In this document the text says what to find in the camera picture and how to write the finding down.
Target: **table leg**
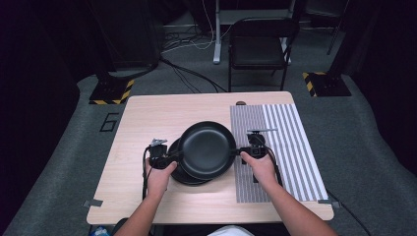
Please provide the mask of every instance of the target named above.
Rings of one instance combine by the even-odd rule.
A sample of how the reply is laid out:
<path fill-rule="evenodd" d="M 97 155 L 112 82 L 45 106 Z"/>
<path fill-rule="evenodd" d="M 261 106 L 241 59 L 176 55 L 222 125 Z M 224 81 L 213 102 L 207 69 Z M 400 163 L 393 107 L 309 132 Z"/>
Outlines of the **table leg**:
<path fill-rule="evenodd" d="M 220 6 L 219 0 L 215 0 L 215 48 L 214 48 L 214 58 L 212 63 L 220 63 L 220 53 L 221 53 L 221 38 L 220 38 Z"/>

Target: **yellow and black hazard stripe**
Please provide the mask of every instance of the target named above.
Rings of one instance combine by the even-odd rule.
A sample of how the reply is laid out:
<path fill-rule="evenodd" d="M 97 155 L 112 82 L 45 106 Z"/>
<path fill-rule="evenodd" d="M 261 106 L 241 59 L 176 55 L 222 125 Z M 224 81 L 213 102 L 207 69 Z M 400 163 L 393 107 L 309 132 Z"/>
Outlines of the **yellow and black hazard stripe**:
<path fill-rule="evenodd" d="M 89 104 L 96 104 L 96 105 L 109 105 L 109 104 L 122 104 L 125 103 L 125 101 L 128 99 L 129 97 L 129 93 L 132 90 L 132 86 L 133 83 L 135 81 L 131 80 L 129 83 L 127 83 L 126 85 L 126 89 L 123 92 L 123 95 L 120 99 L 116 99 L 116 100 L 90 100 Z"/>
<path fill-rule="evenodd" d="M 317 96 L 316 91 L 314 90 L 313 83 L 310 80 L 311 75 L 325 75 L 324 72 L 315 72 L 315 73 L 303 73 L 304 81 L 306 82 L 307 90 L 310 93 L 310 96 Z"/>

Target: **striped mat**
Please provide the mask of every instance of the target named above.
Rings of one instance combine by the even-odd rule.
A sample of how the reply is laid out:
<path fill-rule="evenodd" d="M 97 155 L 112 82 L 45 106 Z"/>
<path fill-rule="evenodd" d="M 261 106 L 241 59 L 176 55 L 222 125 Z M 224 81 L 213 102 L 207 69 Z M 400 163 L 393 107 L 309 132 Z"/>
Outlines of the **striped mat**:
<path fill-rule="evenodd" d="M 247 147 L 248 130 L 261 134 L 273 150 L 282 185 L 295 199 L 327 200 L 328 194 L 306 137 L 295 104 L 238 105 L 230 107 L 232 134 L 236 146 Z M 266 203 L 267 194 L 254 183 L 249 165 L 240 156 L 234 162 L 237 203 Z"/>

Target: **human hand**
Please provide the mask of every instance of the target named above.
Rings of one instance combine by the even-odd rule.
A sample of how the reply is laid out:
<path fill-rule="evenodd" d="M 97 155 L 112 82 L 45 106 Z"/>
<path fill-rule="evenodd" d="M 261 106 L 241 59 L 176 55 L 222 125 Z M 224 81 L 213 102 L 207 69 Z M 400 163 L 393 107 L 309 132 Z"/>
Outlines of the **human hand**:
<path fill-rule="evenodd" d="M 165 169 L 151 168 L 149 164 L 149 158 L 147 158 L 146 170 L 148 176 L 148 196 L 150 198 L 162 199 L 162 196 L 168 187 L 169 176 L 176 167 L 177 162 L 173 161 L 168 166 L 166 166 Z"/>
<path fill-rule="evenodd" d="M 255 178 L 257 178 L 263 188 L 267 187 L 268 184 L 277 183 L 275 169 L 268 154 L 260 159 L 253 158 L 245 151 L 240 152 L 240 155 L 252 167 Z"/>

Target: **human arm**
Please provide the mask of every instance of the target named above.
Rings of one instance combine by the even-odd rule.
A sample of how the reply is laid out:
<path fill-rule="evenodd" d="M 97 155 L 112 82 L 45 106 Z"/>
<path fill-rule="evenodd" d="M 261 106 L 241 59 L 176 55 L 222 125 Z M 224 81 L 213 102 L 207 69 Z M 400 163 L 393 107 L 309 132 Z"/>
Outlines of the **human arm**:
<path fill-rule="evenodd" d="M 168 186 L 169 176 L 176 167 L 177 162 L 174 161 L 165 169 L 152 169 L 150 171 L 149 159 L 147 158 L 147 174 L 150 172 L 148 177 L 148 194 L 132 213 L 129 219 L 116 232 L 115 236 L 148 236 L 157 207 L 159 206 L 163 194 Z"/>
<path fill-rule="evenodd" d="M 240 155 L 252 167 L 255 177 L 270 197 L 291 235 L 337 235 L 327 223 L 300 204 L 278 184 L 268 155 L 260 159 L 253 158 L 245 151 Z"/>

